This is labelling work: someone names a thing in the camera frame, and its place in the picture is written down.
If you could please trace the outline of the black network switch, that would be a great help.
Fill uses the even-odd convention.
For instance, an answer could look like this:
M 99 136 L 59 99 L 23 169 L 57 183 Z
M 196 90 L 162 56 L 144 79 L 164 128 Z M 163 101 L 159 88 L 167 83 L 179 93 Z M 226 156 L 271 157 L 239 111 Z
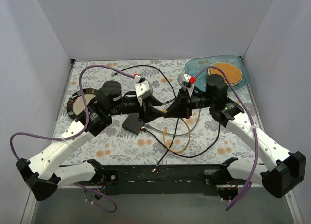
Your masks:
M 139 113 L 131 113 L 128 115 L 128 117 L 123 122 L 122 127 L 125 130 L 128 130 L 131 133 L 138 135 L 143 125 L 144 125 L 144 122 L 139 119 Z

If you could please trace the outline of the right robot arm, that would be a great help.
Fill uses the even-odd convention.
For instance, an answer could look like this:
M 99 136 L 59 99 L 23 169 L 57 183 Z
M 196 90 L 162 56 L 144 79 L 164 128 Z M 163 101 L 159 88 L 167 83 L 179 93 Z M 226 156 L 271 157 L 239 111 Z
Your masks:
M 196 79 L 187 74 L 177 78 L 181 86 L 174 102 L 165 113 L 166 118 L 189 118 L 194 109 L 209 108 L 212 118 L 238 136 L 256 155 L 253 163 L 239 162 L 230 158 L 212 174 L 226 184 L 236 179 L 257 183 L 274 197 L 281 198 L 304 180 L 306 158 L 300 152 L 290 152 L 264 131 L 255 127 L 246 109 L 228 97 L 228 85 L 220 75 L 210 75 L 206 90 L 194 94 Z

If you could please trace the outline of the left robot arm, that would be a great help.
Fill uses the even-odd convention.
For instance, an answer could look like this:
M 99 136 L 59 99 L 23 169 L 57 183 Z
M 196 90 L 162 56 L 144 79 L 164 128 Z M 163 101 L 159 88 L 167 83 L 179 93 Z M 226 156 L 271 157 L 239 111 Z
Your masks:
M 58 188 L 76 182 L 98 185 L 103 181 L 104 168 L 95 159 L 73 166 L 61 167 L 61 164 L 111 125 L 113 115 L 139 113 L 144 122 L 163 116 L 156 109 L 162 102 L 152 95 L 147 80 L 136 83 L 130 97 L 123 96 L 121 91 L 119 82 L 105 82 L 88 103 L 88 109 L 81 112 L 60 137 L 30 159 L 17 161 L 16 167 L 36 200 L 43 201 Z

